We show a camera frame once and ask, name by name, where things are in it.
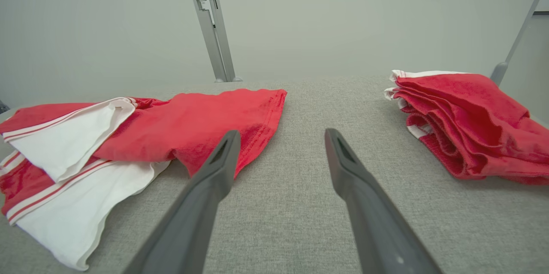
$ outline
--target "metal frame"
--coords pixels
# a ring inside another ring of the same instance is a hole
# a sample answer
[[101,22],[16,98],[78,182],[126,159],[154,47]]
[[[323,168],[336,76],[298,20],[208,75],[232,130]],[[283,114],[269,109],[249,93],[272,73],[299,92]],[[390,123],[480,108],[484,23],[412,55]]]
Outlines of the metal frame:
[[194,0],[193,2],[214,69],[215,82],[242,81],[235,76],[220,0]]
[[524,34],[524,31],[528,26],[528,22],[530,22],[530,19],[532,18],[532,15],[536,10],[537,3],[539,3],[539,1],[540,0],[534,0],[534,2],[532,3],[532,7],[530,7],[530,10],[528,11],[528,14],[526,15],[526,19],[524,20],[524,23],[522,24],[522,27],[520,28],[518,35],[516,36],[513,46],[511,47],[511,50],[509,51],[509,54],[507,55],[507,58],[505,59],[505,61],[496,65],[496,67],[494,68],[494,71],[492,71],[492,75],[490,76],[490,79],[492,79],[492,81],[494,81],[498,86],[500,86],[501,81],[504,79],[505,72],[509,67],[509,62],[511,61],[511,57],[513,57],[513,53],[516,50],[516,46],[518,46],[518,43],[520,42],[520,38],[522,38],[522,35]]

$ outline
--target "red and white towel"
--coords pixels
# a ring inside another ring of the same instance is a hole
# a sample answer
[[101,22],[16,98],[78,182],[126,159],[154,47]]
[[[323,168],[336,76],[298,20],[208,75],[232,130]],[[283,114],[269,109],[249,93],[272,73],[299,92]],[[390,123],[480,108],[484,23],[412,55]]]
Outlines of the red and white towel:
[[141,192],[172,159],[192,176],[231,129],[241,133],[236,176],[276,132],[285,97],[284,90],[242,89],[22,108],[0,124],[16,148],[0,163],[2,213],[84,271],[114,205]]
[[489,78],[474,73],[392,71],[389,100],[406,125],[459,179],[501,176],[549,184],[549,130]]

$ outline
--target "table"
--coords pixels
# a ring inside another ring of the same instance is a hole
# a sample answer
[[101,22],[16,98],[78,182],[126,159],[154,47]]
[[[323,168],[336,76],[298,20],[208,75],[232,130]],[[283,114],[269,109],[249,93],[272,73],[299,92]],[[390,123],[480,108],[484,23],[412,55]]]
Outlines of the table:
[[[288,91],[276,135],[218,208],[204,273],[360,272],[347,208],[329,176],[326,127],[341,131],[445,273],[547,272],[549,187],[452,178],[408,132],[406,114],[383,98],[390,86],[386,76],[375,76],[151,86],[118,94],[169,99],[240,87]],[[1,157],[10,151],[0,145]],[[187,181],[174,161],[144,192],[118,204],[88,273],[122,272]],[[76,273],[2,218],[0,238],[3,274]]]

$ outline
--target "red stripe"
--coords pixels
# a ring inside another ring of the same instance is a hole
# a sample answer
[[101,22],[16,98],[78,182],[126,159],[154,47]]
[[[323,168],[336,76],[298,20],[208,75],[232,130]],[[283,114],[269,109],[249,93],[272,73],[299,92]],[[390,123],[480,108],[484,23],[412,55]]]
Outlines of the red stripe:
[[10,158],[10,159],[8,160],[8,162],[5,163],[2,167],[5,168],[7,165],[9,165],[9,163],[11,163],[14,159],[16,159],[16,158],[19,156],[19,154],[21,154],[21,152],[18,151],[17,154],[16,154],[14,157]]
[[86,171],[84,171],[84,172],[78,174],[78,175],[75,176],[74,178],[71,178],[70,180],[68,180],[67,182],[65,182],[65,184],[61,185],[59,188],[57,188],[57,189],[54,190],[53,192],[49,193],[49,194],[46,195],[46,196],[43,196],[43,197],[40,198],[39,200],[36,200],[35,202],[33,202],[33,203],[31,203],[31,204],[25,206],[24,208],[20,209],[19,211],[17,211],[15,214],[12,215],[12,217],[8,218],[8,222],[11,223],[11,221],[12,221],[17,215],[19,215],[21,212],[23,212],[24,210],[29,209],[31,206],[33,206],[33,205],[35,205],[35,204],[37,204],[37,203],[39,203],[39,202],[42,202],[43,200],[45,200],[45,199],[51,197],[51,196],[52,196],[53,194],[55,194],[56,192],[59,192],[59,190],[61,190],[61,188],[65,187],[67,184],[69,184],[70,182],[72,182],[74,179],[76,179],[76,178],[82,176],[83,174],[88,173],[89,171],[91,171],[91,170],[93,170],[93,169],[96,169],[97,167],[99,167],[100,165],[103,165],[104,163],[109,163],[110,161],[112,161],[112,160],[104,161],[104,162],[100,163],[99,165],[97,165],[97,166],[95,166],[95,167],[93,167],[93,168],[90,168],[90,169],[88,169],[88,170],[86,170]]
[[59,122],[61,122],[61,121],[63,121],[63,120],[66,120],[66,119],[69,118],[72,114],[74,114],[75,112],[78,112],[78,111],[80,111],[80,110],[81,110],[81,109],[78,109],[78,110],[73,111],[73,112],[71,112],[71,113],[69,113],[69,114],[65,114],[64,117],[61,116],[61,117],[62,117],[61,120],[59,120],[59,121],[57,121],[57,122],[54,122],[54,123],[51,123],[50,125],[41,127],[41,128],[39,128],[39,129],[35,129],[35,130],[33,130],[33,131],[22,132],[22,133],[18,133],[17,135],[10,135],[9,137],[5,137],[4,140],[5,140],[5,141],[8,141],[8,139],[12,139],[12,138],[17,137],[17,136],[19,136],[19,135],[26,135],[26,134],[29,134],[29,133],[37,132],[37,131],[42,130],[42,129],[46,129],[46,128],[48,128],[48,127],[51,126],[51,125],[55,125],[55,124],[57,124],[57,123],[59,123]]

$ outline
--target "metal bracket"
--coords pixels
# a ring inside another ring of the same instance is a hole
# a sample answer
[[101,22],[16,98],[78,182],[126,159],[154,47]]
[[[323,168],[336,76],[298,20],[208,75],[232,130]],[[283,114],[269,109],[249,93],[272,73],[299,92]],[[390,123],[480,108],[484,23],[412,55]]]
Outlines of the metal bracket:
[[200,10],[202,10],[203,12],[205,12],[206,10],[211,10],[210,1],[208,1],[208,0],[201,1],[200,2]]

